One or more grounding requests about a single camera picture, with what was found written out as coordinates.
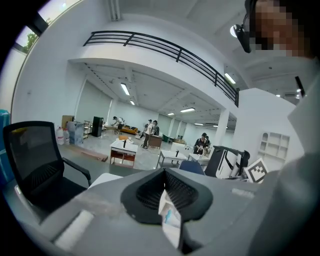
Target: black office chair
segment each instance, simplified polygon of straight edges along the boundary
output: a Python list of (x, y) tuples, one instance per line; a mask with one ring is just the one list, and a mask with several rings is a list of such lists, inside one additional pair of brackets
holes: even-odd
[(21, 192), (43, 214), (52, 213), (86, 190), (63, 177), (64, 163), (84, 174), (91, 185), (88, 170), (61, 157), (52, 122), (10, 124), (3, 128), (3, 141)]

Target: gray surface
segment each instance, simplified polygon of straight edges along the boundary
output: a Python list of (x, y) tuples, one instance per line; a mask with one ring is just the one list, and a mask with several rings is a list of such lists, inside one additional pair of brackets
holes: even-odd
[[(204, 245), (223, 234), (243, 214), (260, 187), (258, 184), (173, 170), (205, 185), (213, 194), (213, 203), (202, 219), (185, 224), (190, 238)], [(160, 225), (139, 224), (126, 213), (120, 202), (121, 193), (127, 185), (153, 172), (155, 170), (140, 172), (90, 188), (50, 215), (41, 225), (41, 232), (52, 239), (63, 232), (81, 210), (87, 210), (95, 218), (73, 248), (73, 255), (100, 256), (106, 252), (110, 255), (179, 255)], [(233, 188), (252, 192), (252, 196), (235, 194)]]

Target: black metal railing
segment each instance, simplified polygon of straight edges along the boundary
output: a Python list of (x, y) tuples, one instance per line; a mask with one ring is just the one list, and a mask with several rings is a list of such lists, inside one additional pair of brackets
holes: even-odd
[(187, 65), (201, 73), (209, 79), (215, 87), (222, 90), (223, 93), (238, 107), (239, 92), (229, 84), (224, 76), (222, 76), (203, 59), (173, 42), (138, 32), (109, 30), (92, 32), (91, 36), (83, 46), (105, 43), (122, 44), (124, 47), (128, 45), (137, 46), (167, 55), (173, 58), (177, 63)]

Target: white ceiling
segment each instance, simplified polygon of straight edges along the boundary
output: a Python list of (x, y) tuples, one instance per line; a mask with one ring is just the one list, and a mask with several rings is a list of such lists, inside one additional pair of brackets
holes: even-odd
[[(82, 66), (91, 75), (103, 82), (107, 90), (104, 92), (119, 101), (171, 116), (187, 123), (218, 124), (221, 109), (202, 91), (194, 88), (191, 91), (179, 80), (146, 67), (134, 68), (128, 64), (108, 62), (108, 64), (86, 63)], [(130, 96), (126, 95), (121, 83), (127, 85)], [(193, 112), (181, 113), (180, 110), (195, 108)], [(228, 128), (234, 130), (236, 118), (229, 116)]]
[[(231, 36), (230, 28), (242, 23), (245, 0), (119, 0), (119, 3), (123, 14), (149, 14), (166, 20), (171, 17), (171, 21), (179, 18), (179, 24), (185, 23), (186, 27), (192, 23), (193, 32), (205, 37), (224, 55), (231, 53), (244, 69), (242, 76), (248, 75), (254, 87), (280, 94), (293, 104), (298, 100), (285, 94), (295, 94), (295, 76), (300, 77), (305, 89), (316, 76), (318, 64), (315, 61), (286, 57), (286, 52), (280, 50), (244, 52), (238, 39)], [(233, 65), (225, 63), (225, 72), (234, 78), (237, 87), (247, 89)]]

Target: black cabinet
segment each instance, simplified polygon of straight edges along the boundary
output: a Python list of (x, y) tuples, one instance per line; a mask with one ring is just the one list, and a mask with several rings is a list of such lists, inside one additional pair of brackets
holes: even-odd
[(103, 117), (97, 117), (97, 116), (93, 117), (92, 132), (91, 132), (92, 136), (95, 136), (95, 137), (101, 136), (103, 122), (104, 122)]

